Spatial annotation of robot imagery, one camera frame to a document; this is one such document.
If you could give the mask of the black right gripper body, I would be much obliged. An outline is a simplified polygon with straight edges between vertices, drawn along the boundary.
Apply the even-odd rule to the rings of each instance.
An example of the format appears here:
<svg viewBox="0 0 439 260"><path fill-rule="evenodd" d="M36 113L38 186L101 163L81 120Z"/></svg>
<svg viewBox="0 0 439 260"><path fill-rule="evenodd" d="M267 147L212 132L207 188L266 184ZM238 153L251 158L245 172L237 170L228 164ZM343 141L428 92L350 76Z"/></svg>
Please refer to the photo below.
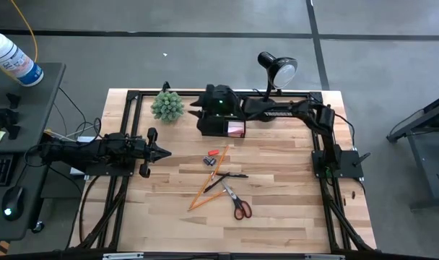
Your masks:
<svg viewBox="0 0 439 260"><path fill-rule="evenodd" d="M204 97L205 116L234 116L245 119L240 107L241 99L229 86L208 84Z"/></svg>

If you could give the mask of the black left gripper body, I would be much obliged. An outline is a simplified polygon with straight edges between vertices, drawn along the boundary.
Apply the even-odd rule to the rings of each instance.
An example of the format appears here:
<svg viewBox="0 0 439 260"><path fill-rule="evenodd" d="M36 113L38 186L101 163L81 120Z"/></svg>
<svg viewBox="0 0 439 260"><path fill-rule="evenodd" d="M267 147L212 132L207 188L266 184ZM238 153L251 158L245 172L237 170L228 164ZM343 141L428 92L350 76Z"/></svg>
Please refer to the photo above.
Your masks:
<svg viewBox="0 0 439 260"><path fill-rule="evenodd" d="M144 159L147 142L140 136L112 133L103 137L103 157L108 165L125 165L130 159Z"/></svg>

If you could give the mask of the black and red scissors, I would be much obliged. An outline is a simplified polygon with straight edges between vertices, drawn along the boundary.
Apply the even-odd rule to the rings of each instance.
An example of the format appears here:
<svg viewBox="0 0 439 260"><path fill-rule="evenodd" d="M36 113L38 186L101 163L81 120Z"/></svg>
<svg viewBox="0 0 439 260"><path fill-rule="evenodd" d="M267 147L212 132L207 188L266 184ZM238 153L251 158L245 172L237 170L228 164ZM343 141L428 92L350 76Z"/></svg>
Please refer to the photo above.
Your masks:
<svg viewBox="0 0 439 260"><path fill-rule="evenodd" d="M252 217L252 209L248 202L240 199L236 193L227 185L225 181L222 181L222 185L226 189L227 193L230 195L232 202L235 206L234 218L236 220L242 220L243 218Z"/></svg>

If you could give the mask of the black mesh desk organizer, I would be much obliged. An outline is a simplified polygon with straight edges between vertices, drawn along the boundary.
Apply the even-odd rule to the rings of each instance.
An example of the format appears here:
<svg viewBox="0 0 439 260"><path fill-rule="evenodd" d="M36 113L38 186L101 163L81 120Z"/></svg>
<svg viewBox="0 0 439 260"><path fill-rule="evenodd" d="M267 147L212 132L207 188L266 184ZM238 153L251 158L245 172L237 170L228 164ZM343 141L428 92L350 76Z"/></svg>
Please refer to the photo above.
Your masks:
<svg viewBox="0 0 439 260"><path fill-rule="evenodd" d="M203 112L204 112L204 117L198 119L196 125L197 129L201 132L202 136L229 137L227 135L227 123L229 121L244 121L233 114L230 115L208 114L205 110L203 110Z"/></svg>

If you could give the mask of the green artificial plant white pot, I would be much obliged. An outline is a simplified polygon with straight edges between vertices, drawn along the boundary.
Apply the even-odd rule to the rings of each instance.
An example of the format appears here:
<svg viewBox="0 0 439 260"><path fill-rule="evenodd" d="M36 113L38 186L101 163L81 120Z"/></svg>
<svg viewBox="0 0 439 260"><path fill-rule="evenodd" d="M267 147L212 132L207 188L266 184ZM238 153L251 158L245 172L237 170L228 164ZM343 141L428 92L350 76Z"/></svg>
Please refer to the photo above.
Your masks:
<svg viewBox="0 0 439 260"><path fill-rule="evenodd" d="M154 119L174 123L184 114L183 100L176 92L160 92L151 105L151 112Z"/></svg>

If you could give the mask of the black gooseneck desk lamp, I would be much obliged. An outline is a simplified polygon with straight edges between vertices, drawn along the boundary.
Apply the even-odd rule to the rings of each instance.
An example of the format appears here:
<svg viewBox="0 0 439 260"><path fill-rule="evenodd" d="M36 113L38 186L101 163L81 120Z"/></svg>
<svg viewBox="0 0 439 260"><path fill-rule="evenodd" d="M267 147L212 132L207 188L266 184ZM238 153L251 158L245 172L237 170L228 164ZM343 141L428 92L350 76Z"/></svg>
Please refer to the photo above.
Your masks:
<svg viewBox="0 0 439 260"><path fill-rule="evenodd" d="M295 58L275 57L263 51L257 57L258 63L265 68L267 75L267 88L261 98L260 106L265 108L272 104L270 94L272 90L281 90L286 87L297 73L298 62Z"/></svg>

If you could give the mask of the black side desk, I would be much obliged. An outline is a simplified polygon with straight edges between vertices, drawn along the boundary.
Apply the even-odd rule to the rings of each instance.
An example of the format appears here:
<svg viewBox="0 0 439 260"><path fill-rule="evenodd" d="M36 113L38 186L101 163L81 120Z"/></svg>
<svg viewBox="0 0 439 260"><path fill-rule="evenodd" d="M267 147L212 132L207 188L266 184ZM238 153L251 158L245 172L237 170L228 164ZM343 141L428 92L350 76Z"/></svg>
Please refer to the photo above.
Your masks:
<svg viewBox="0 0 439 260"><path fill-rule="evenodd" d="M0 108L9 107L6 97L8 92L20 96L19 105L15 109L19 114L17 138L10 140L5 135L0 142L0 153L13 154L17 158L9 184L0 186L0 241L23 239L26 232L36 225L41 208L40 194L47 167L26 166L23 155L42 138L66 65L41 63L40 67L43 69L44 77L33 87L23 87L0 70ZM2 198L6 190L16 184L23 188L24 210L17 220L8 221L2 215Z"/></svg>

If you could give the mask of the small black printed part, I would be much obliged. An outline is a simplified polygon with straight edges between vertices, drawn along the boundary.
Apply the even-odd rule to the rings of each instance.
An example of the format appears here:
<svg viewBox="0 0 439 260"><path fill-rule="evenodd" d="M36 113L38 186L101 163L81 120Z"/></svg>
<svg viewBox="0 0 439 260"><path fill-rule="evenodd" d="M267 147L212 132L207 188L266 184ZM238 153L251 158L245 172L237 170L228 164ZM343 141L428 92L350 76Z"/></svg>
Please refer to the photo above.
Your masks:
<svg viewBox="0 0 439 260"><path fill-rule="evenodd" d="M6 97L9 101L9 108L10 109L17 109L21 100L21 97L19 95L15 95L12 93L7 93Z"/></svg>

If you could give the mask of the large black printed part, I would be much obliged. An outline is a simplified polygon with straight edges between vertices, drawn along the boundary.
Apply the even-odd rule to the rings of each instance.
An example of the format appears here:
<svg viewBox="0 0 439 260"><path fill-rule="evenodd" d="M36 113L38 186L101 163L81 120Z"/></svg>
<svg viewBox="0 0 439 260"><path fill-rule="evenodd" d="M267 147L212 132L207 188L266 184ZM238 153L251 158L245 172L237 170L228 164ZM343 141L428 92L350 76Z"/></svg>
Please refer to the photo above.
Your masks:
<svg viewBox="0 0 439 260"><path fill-rule="evenodd" d="M20 130L18 126L19 113L8 108L0 108L0 128L4 128L9 133L8 138L16 139Z"/></svg>

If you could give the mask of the black computer mouse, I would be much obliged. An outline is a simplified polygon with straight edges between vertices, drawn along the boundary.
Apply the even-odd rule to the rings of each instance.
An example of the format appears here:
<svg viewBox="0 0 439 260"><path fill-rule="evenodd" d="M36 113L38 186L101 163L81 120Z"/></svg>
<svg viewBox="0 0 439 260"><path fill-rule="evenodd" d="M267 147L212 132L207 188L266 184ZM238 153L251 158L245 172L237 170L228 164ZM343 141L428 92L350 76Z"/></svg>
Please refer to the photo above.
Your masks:
<svg viewBox="0 0 439 260"><path fill-rule="evenodd" d="M24 188L13 186L5 192L1 209L3 217L8 221L15 221L22 216L24 210Z"/></svg>

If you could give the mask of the white disinfectant wipes canister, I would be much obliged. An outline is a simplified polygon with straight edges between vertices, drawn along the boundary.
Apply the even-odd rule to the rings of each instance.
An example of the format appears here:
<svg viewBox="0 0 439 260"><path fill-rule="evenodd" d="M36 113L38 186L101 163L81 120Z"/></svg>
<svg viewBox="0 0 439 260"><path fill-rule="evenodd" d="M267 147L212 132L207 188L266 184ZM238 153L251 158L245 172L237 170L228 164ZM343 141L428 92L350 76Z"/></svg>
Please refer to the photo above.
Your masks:
<svg viewBox="0 0 439 260"><path fill-rule="evenodd" d="M24 87L38 84L44 76L41 67L1 33L0 69Z"/></svg>

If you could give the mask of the dark grey neighbouring table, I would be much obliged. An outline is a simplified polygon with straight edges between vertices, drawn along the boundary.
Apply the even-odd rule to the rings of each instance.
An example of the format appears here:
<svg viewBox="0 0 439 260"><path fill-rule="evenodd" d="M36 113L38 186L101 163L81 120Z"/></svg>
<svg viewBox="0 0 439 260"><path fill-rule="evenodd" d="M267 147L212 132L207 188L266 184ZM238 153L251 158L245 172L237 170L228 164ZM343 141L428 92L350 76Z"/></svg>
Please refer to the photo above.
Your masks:
<svg viewBox="0 0 439 260"><path fill-rule="evenodd" d="M386 138L390 143L408 140L417 168L427 181L430 198L411 204L410 209L439 207L439 98L398 122Z"/></svg>

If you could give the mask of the black metal table frame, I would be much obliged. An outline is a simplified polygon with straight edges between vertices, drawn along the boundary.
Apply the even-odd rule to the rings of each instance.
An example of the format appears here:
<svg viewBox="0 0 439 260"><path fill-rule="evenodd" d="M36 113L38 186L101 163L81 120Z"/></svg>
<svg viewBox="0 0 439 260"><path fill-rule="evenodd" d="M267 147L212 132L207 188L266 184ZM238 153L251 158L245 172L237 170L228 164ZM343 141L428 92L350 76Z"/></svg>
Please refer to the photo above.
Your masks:
<svg viewBox="0 0 439 260"><path fill-rule="evenodd" d="M186 114L175 124L153 118L153 94L127 100L127 90L108 92L103 132L158 131L158 144L172 155L151 166L151 176L129 179L117 249L172 258L176 253L213 258L225 254L324 254L330 250L321 183L313 173L316 146L306 125L296 118L249 122L244 138L202 136L196 118ZM251 218L236 220L226 192L188 212L225 147L230 148L218 173L248 178L223 179L249 203ZM208 151L219 150L208 156ZM216 163L203 161L215 158Z"/></svg>

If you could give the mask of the silver table bracket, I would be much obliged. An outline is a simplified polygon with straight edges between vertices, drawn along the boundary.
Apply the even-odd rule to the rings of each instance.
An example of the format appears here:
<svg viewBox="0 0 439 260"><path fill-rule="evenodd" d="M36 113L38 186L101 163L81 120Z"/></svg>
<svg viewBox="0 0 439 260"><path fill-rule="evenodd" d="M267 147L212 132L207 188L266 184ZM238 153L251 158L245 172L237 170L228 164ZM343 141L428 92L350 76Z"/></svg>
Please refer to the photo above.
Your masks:
<svg viewBox="0 0 439 260"><path fill-rule="evenodd" d="M306 254L304 260L346 260L343 255L334 254Z"/></svg>
<svg viewBox="0 0 439 260"><path fill-rule="evenodd" d="M142 252L130 253L105 253L102 260L142 260L144 254Z"/></svg>

